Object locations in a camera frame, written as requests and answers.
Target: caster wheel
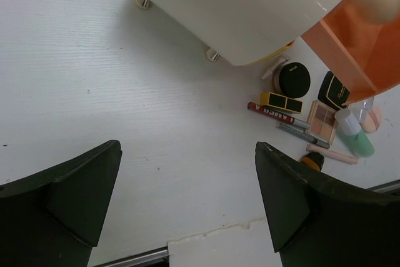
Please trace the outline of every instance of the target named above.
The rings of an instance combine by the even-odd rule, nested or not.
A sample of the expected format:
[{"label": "caster wheel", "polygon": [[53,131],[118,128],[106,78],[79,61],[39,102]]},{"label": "caster wheel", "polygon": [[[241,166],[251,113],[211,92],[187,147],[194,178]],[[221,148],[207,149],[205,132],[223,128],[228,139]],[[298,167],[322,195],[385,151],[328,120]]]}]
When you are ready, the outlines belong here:
[{"label": "caster wheel", "polygon": [[153,3],[150,0],[135,0],[137,6],[139,6],[141,9],[151,9],[153,6]]},{"label": "caster wheel", "polygon": [[208,58],[209,61],[216,62],[219,59],[219,53],[217,53],[214,49],[209,48],[206,51],[206,57]]}]

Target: wood grain texture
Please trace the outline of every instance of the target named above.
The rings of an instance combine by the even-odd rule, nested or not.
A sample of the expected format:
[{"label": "wood grain texture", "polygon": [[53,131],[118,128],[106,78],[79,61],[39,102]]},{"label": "wood grain texture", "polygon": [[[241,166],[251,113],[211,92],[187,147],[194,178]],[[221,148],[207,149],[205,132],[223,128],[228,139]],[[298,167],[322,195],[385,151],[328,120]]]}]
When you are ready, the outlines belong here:
[{"label": "wood grain texture", "polygon": [[[265,216],[256,142],[296,159],[305,153],[306,142],[246,109],[267,89],[259,81],[265,64],[207,62],[202,42],[158,8],[142,11],[134,0],[0,0],[0,33],[1,183],[109,139],[122,144],[91,266]],[[306,119],[327,69],[302,40],[287,55],[312,74]],[[363,187],[399,177],[392,163],[398,91],[380,98],[392,121],[371,138],[376,155],[352,168],[327,160],[325,172]],[[344,146],[336,141],[334,150]]]}]

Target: black compact powder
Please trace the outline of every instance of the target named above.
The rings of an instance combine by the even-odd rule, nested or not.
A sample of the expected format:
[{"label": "black compact powder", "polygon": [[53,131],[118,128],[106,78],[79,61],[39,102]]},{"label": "black compact powder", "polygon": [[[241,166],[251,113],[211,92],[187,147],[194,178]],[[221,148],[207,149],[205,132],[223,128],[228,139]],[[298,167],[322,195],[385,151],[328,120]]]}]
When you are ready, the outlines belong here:
[{"label": "black compact powder", "polygon": [[318,93],[318,100],[336,111],[347,108],[344,103],[348,100],[350,92],[331,71],[325,75],[322,83]]},{"label": "black compact powder", "polygon": [[289,98],[303,97],[311,84],[310,73],[301,63],[290,63],[277,68],[272,78],[274,91]]}]

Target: red mascara tube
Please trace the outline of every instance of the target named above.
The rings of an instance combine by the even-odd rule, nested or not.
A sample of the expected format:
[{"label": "red mascara tube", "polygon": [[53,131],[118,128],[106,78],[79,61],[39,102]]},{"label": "red mascara tube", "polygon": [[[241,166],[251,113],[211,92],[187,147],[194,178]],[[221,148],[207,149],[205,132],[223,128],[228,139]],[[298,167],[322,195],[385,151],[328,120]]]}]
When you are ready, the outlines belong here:
[{"label": "red mascara tube", "polygon": [[301,120],[298,120],[292,116],[286,115],[284,113],[280,113],[277,111],[274,111],[273,109],[270,109],[266,106],[260,106],[256,103],[248,103],[247,104],[247,108],[250,111],[253,112],[257,112],[259,114],[265,115],[267,117],[273,118],[275,120],[278,120],[279,122],[282,123],[286,123],[286,124],[290,124],[290,125],[294,125],[297,126],[299,128],[304,128],[304,129],[309,129],[310,128],[310,124]]}]

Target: cosmetic product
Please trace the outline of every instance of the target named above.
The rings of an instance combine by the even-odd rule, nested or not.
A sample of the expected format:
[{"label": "cosmetic product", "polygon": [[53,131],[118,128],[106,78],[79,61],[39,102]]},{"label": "cosmetic product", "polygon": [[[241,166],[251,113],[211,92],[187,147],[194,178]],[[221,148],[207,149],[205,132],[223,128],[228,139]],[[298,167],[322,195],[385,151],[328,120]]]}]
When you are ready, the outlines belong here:
[{"label": "cosmetic product", "polygon": [[374,146],[350,109],[341,109],[335,118],[339,123],[341,139],[356,156],[367,158],[374,154]]},{"label": "cosmetic product", "polygon": [[375,104],[366,114],[365,121],[361,123],[361,127],[367,134],[375,133],[382,123],[382,111]]},{"label": "cosmetic product", "polygon": [[307,151],[321,153],[323,156],[327,158],[335,159],[336,161],[340,161],[350,165],[358,164],[357,158],[353,158],[352,156],[346,156],[345,154],[342,153],[337,153],[335,151],[324,149],[314,144],[308,144]]},{"label": "cosmetic product", "polygon": [[282,123],[294,125],[294,126],[297,126],[299,128],[303,128],[303,129],[309,129],[310,128],[310,124],[309,123],[307,123],[305,121],[302,121],[302,120],[298,120],[298,119],[296,119],[296,118],[294,118],[292,116],[288,116],[286,114],[274,111],[273,109],[269,109],[266,106],[260,106],[260,105],[258,105],[256,103],[252,103],[252,102],[248,103],[247,106],[248,106],[247,108],[250,111],[257,112],[259,114],[263,114],[263,115],[265,115],[267,117],[273,118],[273,119],[278,120],[278,121],[280,121]]},{"label": "cosmetic product", "polygon": [[301,63],[289,63],[275,69],[272,78],[274,92],[289,98],[303,97],[311,85],[310,73]]},{"label": "cosmetic product", "polygon": [[321,153],[309,153],[300,160],[300,163],[319,172],[323,169],[324,162],[325,158]]},{"label": "cosmetic product", "polygon": [[338,126],[334,117],[335,113],[336,111],[333,108],[326,106],[318,100],[313,101],[307,119],[311,127],[306,133],[332,145]]},{"label": "cosmetic product", "polygon": [[276,68],[281,67],[281,66],[282,66],[284,63],[286,63],[288,60],[289,60],[288,58],[284,58],[284,57],[280,56],[280,57],[276,60],[276,62],[275,62],[271,67],[269,67],[269,68],[265,71],[265,73],[261,76],[261,79],[266,79],[268,76],[270,76],[270,75],[274,72],[274,70],[275,70]]},{"label": "cosmetic product", "polygon": [[281,130],[283,130],[283,131],[285,131],[285,132],[287,132],[289,134],[297,136],[300,139],[303,139],[303,140],[305,140],[307,142],[310,142],[312,144],[318,145],[318,146],[320,146],[322,148],[329,149],[331,147],[329,144],[327,144],[327,142],[321,141],[320,139],[317,139],[317,138],[311,136],[310,134],[306,134],[306,133],[304,133],[302,131],[298,131],[295,128],[292,128],[289,125],[286,125],[286,124],[283,124],[283,123],[278,123],[276,127],[280,128]]},{"label": "cosmetic product", "polygon": [[358,103],[353,103],[350,105],[349,109],[357,117],[358,122],[365,122],[368,112],[373,109],[374,97],[359,101]]},{"label": "cosmetic product", "polygon": [[347,108],[347,105],[344,103],[348,100],[350,92],[331,71],[325,75],[322,83],[319,89],[318,100],[336,111]]},{"label": "cosmetic product", "polygon": [[296,114],[301,113],[303,108],[303,103],[301,101],[272,92],[261,93],[259,104],[261,106],[270,106],[281,111]]}]

